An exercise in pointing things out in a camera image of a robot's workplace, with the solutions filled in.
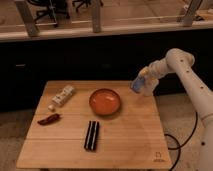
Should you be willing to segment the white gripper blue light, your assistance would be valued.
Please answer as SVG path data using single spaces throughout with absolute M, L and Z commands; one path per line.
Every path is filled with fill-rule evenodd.
M 150 75 L 148 67 L 144 67 L 132 81 L 130 88 L 135 93 L 142 93 L 145 96 L 152 96 L 157 85 L 158 80 Z

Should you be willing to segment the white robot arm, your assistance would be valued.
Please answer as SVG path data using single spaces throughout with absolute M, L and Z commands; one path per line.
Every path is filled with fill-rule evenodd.
M 195 58 L 178 48 L 170 49 L 165 57 L 140 70 L 131 89 L 145 96 L 153 94 L 159 80 L 169 73 L 180 79 L 203 125 L 204 135 L 199 152 L 197 171 L 213 171 L 213 91 L 191 69 Z

